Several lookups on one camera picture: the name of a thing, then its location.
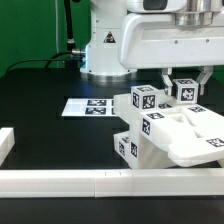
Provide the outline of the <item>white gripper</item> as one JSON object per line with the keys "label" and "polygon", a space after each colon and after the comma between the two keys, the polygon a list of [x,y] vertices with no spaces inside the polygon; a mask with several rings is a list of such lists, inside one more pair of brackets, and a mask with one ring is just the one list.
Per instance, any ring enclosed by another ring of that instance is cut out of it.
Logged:
{"label": "white gripper", "polygon": [[167,95],[174,67],[199,68],[200,94],[215,65],[224,64],[223,0],[126,0],[119,62],[129,69],[162,68]]}

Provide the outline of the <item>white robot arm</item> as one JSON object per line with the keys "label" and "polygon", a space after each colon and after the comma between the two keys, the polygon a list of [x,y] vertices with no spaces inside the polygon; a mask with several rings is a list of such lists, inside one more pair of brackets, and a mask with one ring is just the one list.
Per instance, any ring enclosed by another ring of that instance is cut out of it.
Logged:
{"label": "white robot arm", "polygon": [[90,0],[91,40],[83,73],[102,79],[159,69],[167,91],[174,68],[198,67],[204,85],[224,65],[224,0]]}

